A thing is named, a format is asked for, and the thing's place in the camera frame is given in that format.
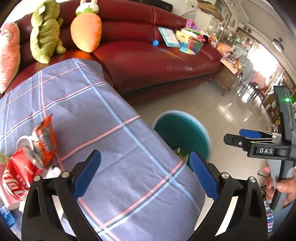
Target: ceiling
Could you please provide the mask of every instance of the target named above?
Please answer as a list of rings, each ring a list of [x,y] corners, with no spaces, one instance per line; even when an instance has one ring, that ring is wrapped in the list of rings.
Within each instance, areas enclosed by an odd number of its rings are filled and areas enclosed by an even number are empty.
[[[236,15],[237,21],[247,26],[253,26],[263,33],[263,45],[281,62],[288,70],[290,65],[296,73],[296,43],[292,34],[288,31],[281,17],[266,0],[225,0],[231,12]],[[282,38],[285,48],[283,53],[275,51],[271,42],[274,38]]]

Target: orange carrot plush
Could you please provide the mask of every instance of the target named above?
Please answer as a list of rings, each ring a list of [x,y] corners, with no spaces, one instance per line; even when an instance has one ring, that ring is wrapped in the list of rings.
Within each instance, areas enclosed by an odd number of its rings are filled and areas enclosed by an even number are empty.
[[[97,15],[99,7],[97,0],[80,1],[76,10],[77,17],[71,23],[70,31],[73,42],[84,52],[93,52],[100,44],[102,21]]]

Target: orange plastic bag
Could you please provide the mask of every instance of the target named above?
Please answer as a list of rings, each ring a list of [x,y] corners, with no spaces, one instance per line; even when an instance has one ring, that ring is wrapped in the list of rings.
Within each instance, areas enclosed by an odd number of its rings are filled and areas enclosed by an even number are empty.
[[[231,51],[231,48],[227,44],[224,44],[224,43],[217,43],[216,49],[220,53],[228,53]]]
[[[57,142],[52,128],[52,115],[46,117],[32,132],[34,150],[46,166],[57,152]]]

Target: metal screw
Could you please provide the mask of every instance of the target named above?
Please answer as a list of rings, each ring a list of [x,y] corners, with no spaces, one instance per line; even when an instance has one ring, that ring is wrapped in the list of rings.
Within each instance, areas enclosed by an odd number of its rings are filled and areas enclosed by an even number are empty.
[[[34,177],[34,181],[35,181],[35,182],[37,182],[37,181],[39,181],[39,180],[40,180],[40,176],[39,176],[39,175]]]
[[[63,177],[63,178],[69,177],[69,175],[70,175],[69,172],[63,172],[63,173],[62,173],[62,177]]]
[[[256,178],[250,177],[250,181],[253,182],[253,183],[255,183],[256,182]]]
[[[223,172],[223,173],[221,174],[221,176],[222,176],[223,178],[225,178],[225,179],[229,178],[229,175],[228,175],[228,173],[226,173],[226,172]]]

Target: plaid blanket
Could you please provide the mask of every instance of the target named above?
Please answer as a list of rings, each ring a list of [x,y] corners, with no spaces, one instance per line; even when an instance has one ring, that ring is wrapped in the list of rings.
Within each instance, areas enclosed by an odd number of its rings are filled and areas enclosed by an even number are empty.
[[[102,163],[78,203],[103,240],[187,240],[205,194],[195,174],[104,80],[94,61],[49,66],[0,100],[0,151],[15,152],[46,116],[71,170],[92,150]],[[65,230],[72,235],[66,217]]]

